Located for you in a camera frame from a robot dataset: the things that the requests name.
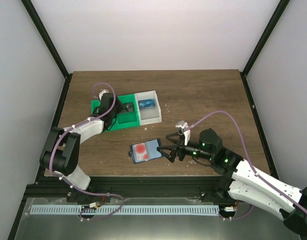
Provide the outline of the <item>black VIP credit card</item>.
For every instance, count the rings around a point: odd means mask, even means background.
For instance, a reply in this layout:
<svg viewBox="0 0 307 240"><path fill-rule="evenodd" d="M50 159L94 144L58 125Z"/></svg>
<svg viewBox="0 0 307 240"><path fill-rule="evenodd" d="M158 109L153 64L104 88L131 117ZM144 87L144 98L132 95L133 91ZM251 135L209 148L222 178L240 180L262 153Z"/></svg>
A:
<svg viewBox="0 0 307 240"><path fill-rule="evenodd" d="M134 104L132 102L127 102L123 104L124 111L127 113L132 113L135 111Z"/></svg>

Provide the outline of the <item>green bin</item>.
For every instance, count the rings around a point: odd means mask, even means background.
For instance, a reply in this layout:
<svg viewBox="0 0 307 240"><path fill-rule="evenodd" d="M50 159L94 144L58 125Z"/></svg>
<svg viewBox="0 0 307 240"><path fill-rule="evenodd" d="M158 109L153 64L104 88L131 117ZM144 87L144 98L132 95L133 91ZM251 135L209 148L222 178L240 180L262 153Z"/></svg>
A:
<svg viewBox="0 0 307 240"><path fill-rule="evenodd" d="M105 112L109 110L109 108L112 106L114 102L114 98L112 96L110 97L102 97L101 101L99 101L98 105L93 105L91 110L91 117L99 117L100 115L103 115ZM115 120L113 125L107 125L107 114L102 116L100 119L103 121L103 131L110 131L117 120Z"/></svg>
<svg viewBox="0 0 307 240"><path fill-rule="evenodd" d="M140 119L138 114L138 107L136 104L136 99L134 94L120 95L118 99L122 104L127 104L132 106L133 111L119 113L115 124L112 127L112 131L133 128L140 126Z"/></svg>

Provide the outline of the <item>blue card holder wallet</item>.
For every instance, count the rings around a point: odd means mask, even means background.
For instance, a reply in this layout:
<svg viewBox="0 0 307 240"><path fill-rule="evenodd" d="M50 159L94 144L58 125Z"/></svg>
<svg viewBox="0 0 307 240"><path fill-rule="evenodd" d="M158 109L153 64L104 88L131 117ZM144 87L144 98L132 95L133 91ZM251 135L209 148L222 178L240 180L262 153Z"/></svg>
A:
<svg viewBox="0 0 307 240"><path fill-rule="evenodd" d="M147 161L155 160L155 159L159 159L159 158L163 157L157 151L157 147L162 146L161 140L159 138L156 138L156 139L153 139L153 140L149 140L149 141L146 141L146 142L142 142L142 143L145 143L146 151L147 151L148 156L149 156L149 160L147 160ZM139 164L139 163L135 163L134 160L133 160L133 156L132 156L132 154L133 154L133 145L130 146L130 150L129 150L128 156L130 158L132 158L132 161L133 161L134 164Z"/></svg>

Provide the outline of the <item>white translucent bin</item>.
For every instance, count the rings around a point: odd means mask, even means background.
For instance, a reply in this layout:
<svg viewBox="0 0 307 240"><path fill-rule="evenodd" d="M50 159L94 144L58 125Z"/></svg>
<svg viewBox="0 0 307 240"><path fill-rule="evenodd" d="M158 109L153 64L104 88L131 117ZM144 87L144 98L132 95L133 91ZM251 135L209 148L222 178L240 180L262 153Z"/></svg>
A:
<svg viewBox="0 0 307 240"><path fill-rule="evenodd" d="M141 126L157 124L162 122L162 113L161 107L158 101L158 95L155 90L145 91L135 93L136 106L138 109L139 122ZM138 101L146 100L146 99L154 99L155 100L155 108L151 109L139 109Z"/></svg>

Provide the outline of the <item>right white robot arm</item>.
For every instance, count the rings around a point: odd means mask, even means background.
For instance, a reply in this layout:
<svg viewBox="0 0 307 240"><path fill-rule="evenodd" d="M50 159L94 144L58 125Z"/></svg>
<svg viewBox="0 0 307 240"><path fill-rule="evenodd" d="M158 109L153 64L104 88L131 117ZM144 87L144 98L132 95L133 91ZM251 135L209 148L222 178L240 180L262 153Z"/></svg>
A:
<svg viewBox="0 0 307 240"><path fill-rule="evenodd" d="M284 183L254 167L247 159L223 146L223 140L209 128L191 141L190 131L178 130L166 138L172 145L159 146L157 151L170 162L183 161L185 156L208 160L208 166L222 176L215 189L223 202L230 198L265 210L292 232L307 237L307 187Z"/></svg>

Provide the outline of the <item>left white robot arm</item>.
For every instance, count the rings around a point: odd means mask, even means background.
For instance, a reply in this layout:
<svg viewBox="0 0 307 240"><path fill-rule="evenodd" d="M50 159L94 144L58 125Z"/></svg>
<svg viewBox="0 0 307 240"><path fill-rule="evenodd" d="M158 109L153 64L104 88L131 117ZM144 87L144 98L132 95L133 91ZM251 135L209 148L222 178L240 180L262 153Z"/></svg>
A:
<svg viewBox="0 0 307 240"><path fill-rule="evenodd" d="M65 128L51 128L39 159L40 165L52 175L78 188L77 194L84 202L92 201L96 190L89 185L91 178L78 165L80 145L109 130L118 114L128 111L128 107L106 89L98 97L99 106L86 120Z"/></svg>

